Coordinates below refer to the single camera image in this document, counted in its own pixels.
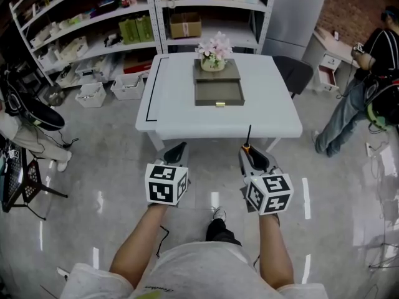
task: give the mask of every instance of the gray refrigerator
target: gray refrigerator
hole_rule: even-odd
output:
[[[274,0],[262,54],[301,59],[324,0]]]

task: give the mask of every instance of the white sneaker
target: white sneaker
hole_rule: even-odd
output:
[[[319,131],[312,131],[312,133],[310,135],[312,137],[313,144],[316,144],[316,140],[317,140],[317,137],[320,135],[320,132]]]
[[[226,211],[222,207],[218,207],[213,214],[213,220],[218,218],[226,222]]]
[[[70,161],[71,158],[72,158],[72,153],[70,151],[68,151],[68,160],[63,163],[58,162],[58,165],[57,165],[58,172],[63,172],[66,170],[66,168],[68,166],[68,162]]]

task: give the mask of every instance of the drawer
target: drawer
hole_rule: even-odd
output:
[[[328,67],[319,65],[314,78],[320,91],[334,92],[339,89],[335,81],[334,70]]]
[[[335,57],[331,57],[328,54],[325,54],[323,61],[320,65],[322,65],[323,67],[328,67],[335,71],[335,70],[337,70],[340,63],[341,63],[341,60],[336,59]]]

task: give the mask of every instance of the black chair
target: black chair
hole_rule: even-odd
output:
[[[29,203],[36,197],[40,191],[47,191],[51,194],[68,198],[68,195],[61,194],[56,190],[42,184],[39,171],[39,163],[35,157],[28,165],[26,163],[26,150],[15,144],[12,148],[19,153],[18,159],[8,159],[7,171],[1,175],[0,183],[2,185],[2,209],[9,212],[13,207],[26,207],[43,221],[45,217],[37,215],[30,207]],[[23,204],[16,204],[18,198],[22,195]]]
[[[292,93],[291,98],[301,94],[313,77],[313,68],[306,62],[277,55],[273,57],[276,67],[287,85],[288,91]]]

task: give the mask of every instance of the brick wall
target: brick wall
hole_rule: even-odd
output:
[[[387,5],[399,7],[399,0],[325,0],[317,25],[338,31],[349,45],[364,43],[382,26],[380,16]]]

